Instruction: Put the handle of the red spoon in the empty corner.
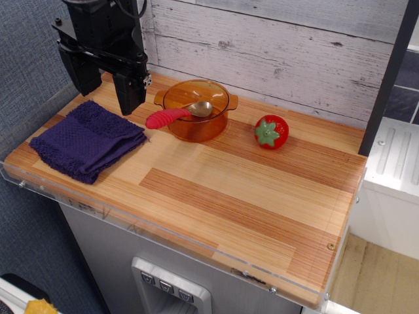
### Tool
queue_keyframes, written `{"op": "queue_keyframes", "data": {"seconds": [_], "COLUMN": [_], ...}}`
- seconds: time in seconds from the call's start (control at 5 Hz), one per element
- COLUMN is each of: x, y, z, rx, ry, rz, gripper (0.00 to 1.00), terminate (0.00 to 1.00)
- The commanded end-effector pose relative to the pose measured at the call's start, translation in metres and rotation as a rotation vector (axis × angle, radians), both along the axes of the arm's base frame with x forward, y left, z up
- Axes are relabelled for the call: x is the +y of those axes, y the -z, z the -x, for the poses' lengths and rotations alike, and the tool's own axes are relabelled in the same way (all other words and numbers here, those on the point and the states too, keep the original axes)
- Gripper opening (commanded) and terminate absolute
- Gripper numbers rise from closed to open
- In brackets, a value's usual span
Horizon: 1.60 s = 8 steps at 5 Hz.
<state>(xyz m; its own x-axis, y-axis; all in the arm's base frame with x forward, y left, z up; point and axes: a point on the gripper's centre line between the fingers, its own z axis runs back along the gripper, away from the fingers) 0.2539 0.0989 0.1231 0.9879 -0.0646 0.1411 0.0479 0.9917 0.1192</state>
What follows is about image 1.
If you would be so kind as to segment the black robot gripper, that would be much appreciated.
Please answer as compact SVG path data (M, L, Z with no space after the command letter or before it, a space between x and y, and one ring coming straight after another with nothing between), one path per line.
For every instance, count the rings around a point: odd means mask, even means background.
M140 18L147 2L65 1L69 18L56 18L59 53L76 89L83 96L101 85L103 69L113 75L123 116L131 115L145 102L147 87L142 78L119 73L146 73Z

